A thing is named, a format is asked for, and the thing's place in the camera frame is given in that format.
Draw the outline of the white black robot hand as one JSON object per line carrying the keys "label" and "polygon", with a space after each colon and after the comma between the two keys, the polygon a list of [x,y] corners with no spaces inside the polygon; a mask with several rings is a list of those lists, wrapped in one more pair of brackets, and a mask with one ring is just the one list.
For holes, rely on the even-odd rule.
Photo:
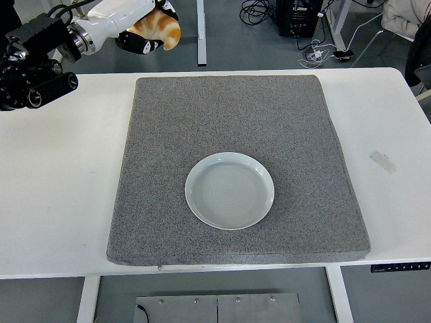
{"label": "white black robot hand", "polygon": [[172,50],[180,41],[178,16],[169,1],[101,1],[71,29],[81,41],[81,52],[92,55],[109,38],[133,54],[157,48]]}

